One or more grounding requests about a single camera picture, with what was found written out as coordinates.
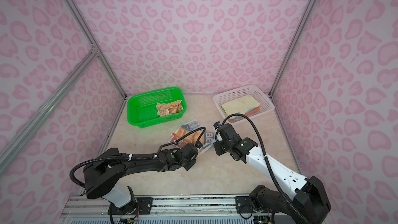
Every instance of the robotic arm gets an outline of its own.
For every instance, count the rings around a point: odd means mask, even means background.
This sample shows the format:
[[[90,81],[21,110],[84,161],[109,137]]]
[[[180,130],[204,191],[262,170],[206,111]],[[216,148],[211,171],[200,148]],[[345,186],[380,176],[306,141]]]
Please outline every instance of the robotic arm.
[[[232,125],[225,124],[226,120],[233,116],[246,118],[251,123],[261,147],[250,138],[241,139]],[[271,178],[278,189],[272,191],[263,185],[257,186],[249,194],[253,211],[262,212],[267,209],[280,211],[290,215],[297,224],[320,224],[326,218],[331,207],[322,182],[314,176],[308,179],[293,172],[267,155],[260,134],[248,117],[232,114],[222,124],[215,123],[214,128],[216,129],[214,147],[218,156],[228,152],[234,160],[248,163]],[[102,197],[111,202],[108,211],[110,216],[113,209],[118,214],[130,214],[135,211],[137,200],[131,188],[122,187],[118,180],[125,175],[139,172],[166,172],[181,167],[189,170],[196,163],[197,148],[201,147],[199,140],[206,128],[198,128],[175,141],[176,144],[199,130],[203,131],[196,145],[189,143],[182,149],[162,150],[162,147],[173,144],[169,143],[159,147],[157,153],[132,155],[111,148],[99,157],[75,166],[70,172],[70,178],[86,189],[88,199]],[[85,166],[83,169],[85,183],[74,176],[74,172],[82,166]]]

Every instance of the folded cloth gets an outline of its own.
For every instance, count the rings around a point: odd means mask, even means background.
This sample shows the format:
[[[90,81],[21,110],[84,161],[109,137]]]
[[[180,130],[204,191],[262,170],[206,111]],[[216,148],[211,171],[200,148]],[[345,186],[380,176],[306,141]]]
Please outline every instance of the folded cloth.
[[[226,116],[234,113],[250,114],[260,110],[260,103],[253,96],[246,95],[222,104],[221,109]]]
[[[181,104],[181,100],[173,101],[170,103],[158,103],[156,105],[156,108],[158,110],[158,115],[160,117],[165,117],[170,114],[179,113],[182,112],[182,110],[184,109],[184,107]]]

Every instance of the basket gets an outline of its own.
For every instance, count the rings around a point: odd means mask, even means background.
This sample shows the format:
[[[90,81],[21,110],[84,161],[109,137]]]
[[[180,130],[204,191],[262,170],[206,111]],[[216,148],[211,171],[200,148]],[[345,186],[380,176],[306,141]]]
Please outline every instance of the basket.
[[[228,92],[217,94],[213,97],[213,101],[216,104],[216,107],[221,116],[223,118],[226,118],[227,116],[223,113],[221,105],[246,95],[253,96],[253,98],[260,103],[261,108],[260,111],[247,115],[250,119],[264,115],[268,112],[272,112],[275,109],[275,106],[272,104],[271,100],[265,95],[265,93],[263,93],[258,87],[256,87],[256,85],[247,85],[244,87],[230,90]],[[226,123],[237,125],[243,123],[244,121],[246,121],[246,119],[242,117],[237,117],[227,120]]]
[[[170,103],[181,100],[184,107],[182,112],[160,117],[156,105],[158,103]],[[187,104],[181,89],[169,87],[157,91],[133,96],[127,102],[127,120],[133,126],[140,128],[150,127],[167,121],[173,121],[182,117],[187,110]]]

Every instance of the white arm segment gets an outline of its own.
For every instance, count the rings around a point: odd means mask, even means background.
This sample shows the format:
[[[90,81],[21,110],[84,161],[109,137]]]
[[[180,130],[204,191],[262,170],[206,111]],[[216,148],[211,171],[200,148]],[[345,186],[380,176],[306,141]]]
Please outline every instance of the white arm segment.
[[[253,147],[249,152],[250,154],[246,155],[246,162],[261,171],[267,177],[271,178],[261,147]],[[296,195],[295,189],[301,189],[306,184],[306,177],[290,170],[268,154],[267,157],[269,164],[271,165],[272,172],[282,190],[290,197],[290,199],[293,200]]]

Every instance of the crumpled cloth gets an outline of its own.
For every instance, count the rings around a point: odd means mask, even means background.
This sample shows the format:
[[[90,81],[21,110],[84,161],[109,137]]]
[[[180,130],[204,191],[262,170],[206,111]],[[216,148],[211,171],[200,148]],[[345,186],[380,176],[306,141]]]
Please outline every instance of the crumpled cloth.
[[[169,116],[170,114],[175,114],[182,112],[184,107],[181,104],[181,100],[173,101],[170,103],[158,103],[156,108],[158,110],[158,115],[160,117]]]

